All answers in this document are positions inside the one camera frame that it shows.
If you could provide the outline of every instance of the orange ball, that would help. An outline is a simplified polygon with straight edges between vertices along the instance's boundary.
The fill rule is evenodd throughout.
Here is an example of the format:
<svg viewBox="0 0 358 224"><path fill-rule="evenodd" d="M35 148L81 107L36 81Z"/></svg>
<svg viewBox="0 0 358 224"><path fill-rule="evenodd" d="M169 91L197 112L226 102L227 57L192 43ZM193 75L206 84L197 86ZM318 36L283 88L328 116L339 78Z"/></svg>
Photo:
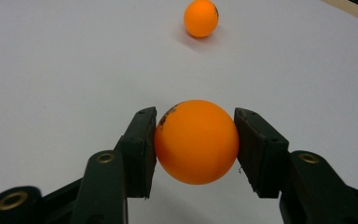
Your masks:
<svg viewBox="0 0 358 224"><path fill-rule="evenodd" d="M190 100L175 105L156 128L158 161L173 178L192 185L211 183L233 165L239 150L237 128L218 105Z"/></svg>
<svg viewBox="0 0 358 224"><path fill-rule="evenodd" d="M219 22L219 12L209 0L195 0L185 11L185 27L195 37L210 35Z"/></svg>

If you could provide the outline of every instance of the orange ping pong ball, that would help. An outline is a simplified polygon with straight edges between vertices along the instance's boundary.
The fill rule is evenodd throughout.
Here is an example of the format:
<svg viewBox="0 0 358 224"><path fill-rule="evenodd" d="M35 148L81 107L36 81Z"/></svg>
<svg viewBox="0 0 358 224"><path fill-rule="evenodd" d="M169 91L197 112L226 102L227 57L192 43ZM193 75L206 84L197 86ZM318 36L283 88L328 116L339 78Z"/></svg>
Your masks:
<svg viewBox="0 0 358 224"><path fill-rule="evenodd" d="M210 35L219 22L219 12L209 0L195 0L185 11L184 23L187 31L195 37Z"/></svg>
<svg viewBox="0 0 358 224"><path fill-rule="evenodd" d="M189 100L162 117L155 132L155 150L173 178L202 185L228 172L237 158L239 136L234 121L220 106Z"/></svg>

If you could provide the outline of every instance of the white surface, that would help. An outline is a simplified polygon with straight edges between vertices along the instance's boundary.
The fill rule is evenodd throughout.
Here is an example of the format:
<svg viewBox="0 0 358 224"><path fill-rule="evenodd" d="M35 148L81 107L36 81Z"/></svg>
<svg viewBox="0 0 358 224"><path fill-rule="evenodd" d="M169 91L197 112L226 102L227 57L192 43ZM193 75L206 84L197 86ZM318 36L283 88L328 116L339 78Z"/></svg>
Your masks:
<svg viewBox="0 0 358 224"><path fill-rule="evenodd" d="M0 1L0 192L46 195L138 110L159 119L195 98L258 112L358 188L358 19L316 0L214 2L219 26L195 40L188 1ZM239 168L194 187L158 164L150 200L129 199L130 223L282 223Z"/></svg>

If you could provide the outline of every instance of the ping pong ball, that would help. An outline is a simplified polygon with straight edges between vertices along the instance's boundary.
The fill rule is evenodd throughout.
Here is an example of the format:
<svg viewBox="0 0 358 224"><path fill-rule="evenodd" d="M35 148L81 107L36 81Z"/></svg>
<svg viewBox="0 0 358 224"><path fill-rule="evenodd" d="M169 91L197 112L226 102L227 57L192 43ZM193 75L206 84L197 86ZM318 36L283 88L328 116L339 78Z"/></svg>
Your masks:
<svg viewBox="0 0 358 224"><path fill-rule="evenodd" d="M234 121L220 106L189 100L162 117L155 132L155 150L173 178L202 185L228 172L238 155L239 136Z"/></svg>
<svg viewBox="0 0 358 224"><path fill-rule="evenodd" d="M219 12L209 0L195 0L185 11L184 23L187 31L195 37L210 35L219 22Z"/></svg>

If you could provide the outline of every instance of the white table surface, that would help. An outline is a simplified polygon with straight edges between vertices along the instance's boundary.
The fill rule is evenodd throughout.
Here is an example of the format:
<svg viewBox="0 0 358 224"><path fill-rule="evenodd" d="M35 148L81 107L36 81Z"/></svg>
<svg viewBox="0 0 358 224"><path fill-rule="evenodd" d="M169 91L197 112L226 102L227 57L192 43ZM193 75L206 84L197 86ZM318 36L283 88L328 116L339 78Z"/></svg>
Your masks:
<svg viewBox="0 0 358 224"><path fill-rule="evenodd" d="M318 0L214 2L219 25L196 40L189 1L0 1L0 192L59 189L138 110L189 99L256 111L358 189L358 19ZM130 223L282 223L239 169L189 186L157 164Z"/></svg>

